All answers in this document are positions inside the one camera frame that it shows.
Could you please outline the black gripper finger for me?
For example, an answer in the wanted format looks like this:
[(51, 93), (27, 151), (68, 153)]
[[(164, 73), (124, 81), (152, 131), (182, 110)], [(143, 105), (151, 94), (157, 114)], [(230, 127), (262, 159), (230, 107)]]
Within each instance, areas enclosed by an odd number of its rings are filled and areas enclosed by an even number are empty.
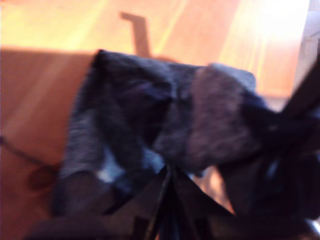
[(226, 220), (233, 215), (204, 193), (180, 168), (171, 171), (182, 240), (230, 240)]
[(166, 208), (172, 167), (164, 167), (143, 190), (113, 212), (106, 240), (154, 240)]
[(319, 140), (320, 118), (320, 60), (317, 59), (293, 95), (278, 114), (278, 122), (271, 130), (276, 140)]
[(262, 216), (316, 220), (320, 216), (320, 141), (311, 126), (271, 126), (264, 136)]

